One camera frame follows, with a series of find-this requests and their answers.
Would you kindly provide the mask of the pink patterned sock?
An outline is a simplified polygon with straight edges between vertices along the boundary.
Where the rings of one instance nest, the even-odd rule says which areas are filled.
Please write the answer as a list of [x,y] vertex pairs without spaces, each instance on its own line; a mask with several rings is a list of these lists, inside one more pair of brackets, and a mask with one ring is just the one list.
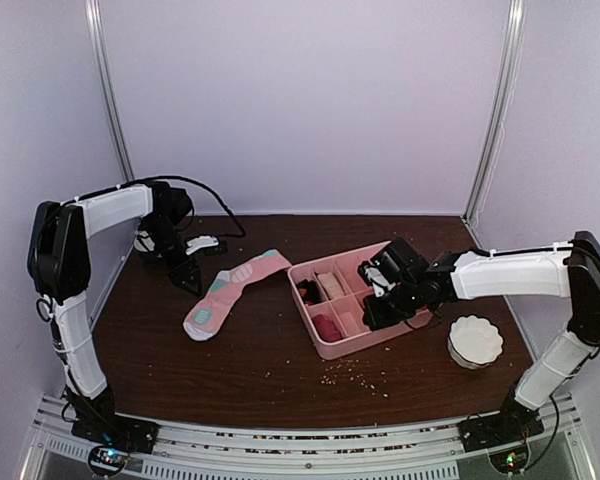
[[221,270],[204,297],[186,315],[184,331],[196,342],[211,339],[220,331],[247,286],[291,266],[278,250],[270,249],[230,270]]

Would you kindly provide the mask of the striped beige maroon sock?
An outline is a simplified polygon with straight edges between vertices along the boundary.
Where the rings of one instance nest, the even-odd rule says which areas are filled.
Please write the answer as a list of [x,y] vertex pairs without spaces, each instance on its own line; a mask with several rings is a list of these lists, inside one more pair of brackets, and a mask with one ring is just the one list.
[[347,295],[345,283],[338,273],[317,273],[316,278],[329,300],[344,298]]

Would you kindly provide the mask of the pink divided organizer tray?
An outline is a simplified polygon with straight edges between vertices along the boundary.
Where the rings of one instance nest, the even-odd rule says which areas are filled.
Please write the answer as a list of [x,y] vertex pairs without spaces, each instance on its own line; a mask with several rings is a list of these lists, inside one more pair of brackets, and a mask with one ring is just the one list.
[[[334,360],[357,351],[378,345],[405,335],[413,329],[424,327],[433,315],[426,309],[406,323],[372,331],[363,323],[363,299],[373,293],[357,273],[357,267],[368,261],[388,243],[386,241],[296,264],[287,271],[291,284],[292,298],[311,337],[318,355],[325,360]],[[344,295],[336,299],[327,296],[321,285],[317,286],[320,301],[309,305],[302,299],[299,284],[318,280],[320,274],[332,274],[338,280]],[[314,318],[322,315],[331,321],[340,332],[337,341],[323,338],[323,328],[314,325]]]

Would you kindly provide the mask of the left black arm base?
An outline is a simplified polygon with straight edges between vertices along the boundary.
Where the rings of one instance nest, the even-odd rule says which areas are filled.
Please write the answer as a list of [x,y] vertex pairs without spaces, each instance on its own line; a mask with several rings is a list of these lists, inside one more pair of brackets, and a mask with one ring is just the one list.
[[153,452],[158,431],[157,423],[125,416],[116,416],[113,426],[82,418],[71,428],[75,437],[127,453],[144,454]]

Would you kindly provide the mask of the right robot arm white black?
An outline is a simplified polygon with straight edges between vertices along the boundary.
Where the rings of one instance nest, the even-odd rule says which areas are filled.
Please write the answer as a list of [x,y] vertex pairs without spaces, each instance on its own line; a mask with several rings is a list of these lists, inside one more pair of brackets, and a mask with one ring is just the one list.
[[408,323],[422,309],[457,301],[503,297],[517,323],[535,332],[521,310],[537,306],[548,320],[547,337],[531,367],[517,381],[503,412],[493,419],[499,440],[515,440],[531,424],[532,411],[600,351],[600,242],[586,230],[567,241],[519,250],[446,251],[427,260],[396,238],[357,273],[373,292],[364,299],[363,322],[371,330]]

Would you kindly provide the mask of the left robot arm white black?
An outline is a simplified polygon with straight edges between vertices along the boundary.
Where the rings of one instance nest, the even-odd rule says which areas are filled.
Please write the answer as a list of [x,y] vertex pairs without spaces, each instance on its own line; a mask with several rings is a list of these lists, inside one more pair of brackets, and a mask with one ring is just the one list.
[[39,316],[49,323],[54,350],[63,364],[67,396],[77,421],[103,444],[124,433],[115,414],[114,396],[99,364],[86,297],[91,280],[89,241],[95,235],[136,220],[150,253],[164,263],[171,283],[190,294],[202,293],[196,255],[226,249],[219,236],[185,240],[180,223],[194,210],[184,188],[172,186],[174,176],[157,176],[74,197],[44,201],[35,211],[27,270],[39,298]]

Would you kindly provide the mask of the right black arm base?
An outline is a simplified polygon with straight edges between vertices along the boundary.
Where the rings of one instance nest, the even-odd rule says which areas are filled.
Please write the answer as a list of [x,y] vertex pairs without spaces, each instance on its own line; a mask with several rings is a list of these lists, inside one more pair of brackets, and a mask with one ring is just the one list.
[[543,433],[544,425],[538,418],[520,419],[495,413],[468,417],[458,424],[458,431],[464,450],[472,452],[524,442]]

